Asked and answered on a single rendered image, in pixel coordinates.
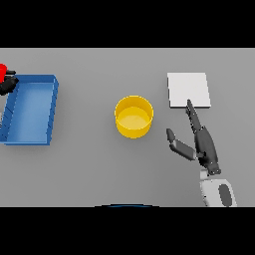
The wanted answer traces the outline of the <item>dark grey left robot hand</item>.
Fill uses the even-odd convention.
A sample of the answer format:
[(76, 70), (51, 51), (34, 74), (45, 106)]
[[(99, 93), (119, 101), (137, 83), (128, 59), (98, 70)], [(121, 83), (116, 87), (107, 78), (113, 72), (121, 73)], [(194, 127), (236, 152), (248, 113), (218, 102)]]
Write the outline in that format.
[(7, 71), (3, 77), (3, 81), (0, 82), (0, 96), (5, 96), (9, 93), (12, 93), (18, 83), (19, 80), (16, 77), (16, 72)]

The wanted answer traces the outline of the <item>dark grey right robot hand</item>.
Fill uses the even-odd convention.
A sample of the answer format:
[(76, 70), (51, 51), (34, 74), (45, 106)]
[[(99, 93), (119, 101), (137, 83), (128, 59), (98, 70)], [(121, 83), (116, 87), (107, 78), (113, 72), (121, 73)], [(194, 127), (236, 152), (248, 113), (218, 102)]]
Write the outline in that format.
[(200, 123), (191, 100), (187, 100), (186, 113), (194, 134), (195, 148), (177, 139), (174, 132), (168, 128), (166, 130), (166, 137), (170, 149), (190, 161), (197, 160), (208, 171), (209, 175), (220, 174), (221, 169), (219, 167), (214, 141), (206, 126)]

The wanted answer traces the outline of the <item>red beaker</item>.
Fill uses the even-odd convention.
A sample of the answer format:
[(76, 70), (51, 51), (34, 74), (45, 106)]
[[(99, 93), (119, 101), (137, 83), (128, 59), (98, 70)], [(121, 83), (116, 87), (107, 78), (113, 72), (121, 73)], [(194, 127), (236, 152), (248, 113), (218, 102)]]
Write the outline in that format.
[(0, 64), (0, 84), (4, 82), (6, 72), (7, 72), (6, 65)]

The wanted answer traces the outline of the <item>pale square measuring scale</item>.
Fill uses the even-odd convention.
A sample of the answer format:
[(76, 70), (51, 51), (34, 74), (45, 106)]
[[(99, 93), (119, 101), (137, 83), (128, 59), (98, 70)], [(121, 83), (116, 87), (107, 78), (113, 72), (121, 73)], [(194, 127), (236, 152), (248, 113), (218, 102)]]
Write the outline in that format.
[(168, 73), (167, 88), (171, 108), (185, 108), (188, 100), (195, 108), (211, 107), (205, 73)]

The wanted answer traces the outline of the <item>yellow bowl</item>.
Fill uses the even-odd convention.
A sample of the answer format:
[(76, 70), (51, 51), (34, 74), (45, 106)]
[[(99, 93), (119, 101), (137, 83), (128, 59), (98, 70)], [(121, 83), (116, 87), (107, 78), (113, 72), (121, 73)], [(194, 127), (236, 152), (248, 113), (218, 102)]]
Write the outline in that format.
[(115, 108), (115, 122), (119, 133), (130, 139), (146, 135), (153, 120), (151, 103), (141, 96), (122, 98)]

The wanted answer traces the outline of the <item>blue tray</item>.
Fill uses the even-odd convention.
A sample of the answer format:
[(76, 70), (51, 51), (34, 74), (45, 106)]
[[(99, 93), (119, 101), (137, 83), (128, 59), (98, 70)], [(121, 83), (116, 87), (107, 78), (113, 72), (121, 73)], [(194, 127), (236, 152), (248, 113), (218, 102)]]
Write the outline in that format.
[(6, 98), (0, 143), (49, 145), (52, 140), (59, 83), (55, 75), (17, 75), (19, 83)]

